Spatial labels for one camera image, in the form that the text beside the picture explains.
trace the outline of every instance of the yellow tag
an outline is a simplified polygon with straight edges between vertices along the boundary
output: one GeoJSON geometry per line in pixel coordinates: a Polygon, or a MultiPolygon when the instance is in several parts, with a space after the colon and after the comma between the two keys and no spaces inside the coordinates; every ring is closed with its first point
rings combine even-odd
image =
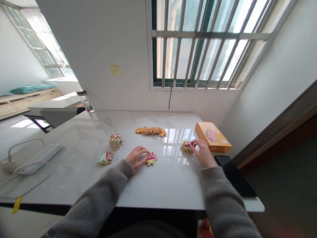
{"type": "Polygon", "coordinates": [[[21,204],[21,199],[22,199],[22,196],[19,196],[16,203],[14,204],[13,210],[12,210],[12,215],[18,212],[18,210],[20,208],[20,204],[21,204]]]}
{"type": "Polygon", "coordinates": [[[119,68],[119,65],[111,65],[110,66],[111,72],[113,76],[121,76],[121,70],[119,68]]]}

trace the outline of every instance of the grey chair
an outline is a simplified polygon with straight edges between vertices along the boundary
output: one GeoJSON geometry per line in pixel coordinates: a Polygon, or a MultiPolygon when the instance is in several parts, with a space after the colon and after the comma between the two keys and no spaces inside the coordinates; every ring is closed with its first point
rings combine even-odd
{"type": "Polygon", "coordinates": [[[76,108],[42,108],[40,114],[54,128],[77,115],[76,108]]]}

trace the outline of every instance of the teal cushion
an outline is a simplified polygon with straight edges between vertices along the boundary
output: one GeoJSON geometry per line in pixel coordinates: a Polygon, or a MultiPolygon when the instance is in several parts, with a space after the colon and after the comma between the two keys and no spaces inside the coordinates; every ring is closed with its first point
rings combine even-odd
{"type": "Polygon", "coordinates": [[[11,96],[13,95],[12,93],[7,93],[7,94],[0,94],[0,97],[6,97],[6,96],[11,96]]]}
{"type": "Polygon", "coordinates": [[[10,91],[10,93],[26,94],[26,93],[31,93],[31,92],[35,92],[35,91],[44,90],[44,89],[50,89],[50,88],[55,88],[55,86],[48,85],[48,84],[35,84],[35,85],[28,85],[28,86],[25,86],[25,87],[12,89],[10,91]]]}

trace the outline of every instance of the power plug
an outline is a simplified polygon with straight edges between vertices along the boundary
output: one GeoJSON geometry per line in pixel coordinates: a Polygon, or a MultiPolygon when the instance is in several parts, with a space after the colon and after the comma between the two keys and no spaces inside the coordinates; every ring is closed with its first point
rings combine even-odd
{"type": "Polygon", "coordinates": [[[0,170],[4,173],[4,174],[12,174],[14,170],[16,170],[17,168],[17,163],[12,160],[12,161],[2,161],[0,164],[0,170]]]}

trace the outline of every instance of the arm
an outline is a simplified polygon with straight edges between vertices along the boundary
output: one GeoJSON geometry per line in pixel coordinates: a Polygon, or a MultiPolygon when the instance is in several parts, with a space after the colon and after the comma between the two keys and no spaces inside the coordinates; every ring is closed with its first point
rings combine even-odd
{"type": "Polygon", "coordinates": [[[202,140],[194,140],[200,151],[193,150],[207,168],[201,169],[206,211],[212,232],[218,237],[261,237],[249,218],[241,196],[226,178],[202,140]]]}
{"type": "Polygon", "coordinates": [[[138,162],[145,148],[136,147],[125,160],[110,168],[85,191],[66,216],[42,237],[96,237],[107,217],[114,209],[128,177],[145,163],[138,162]]]}

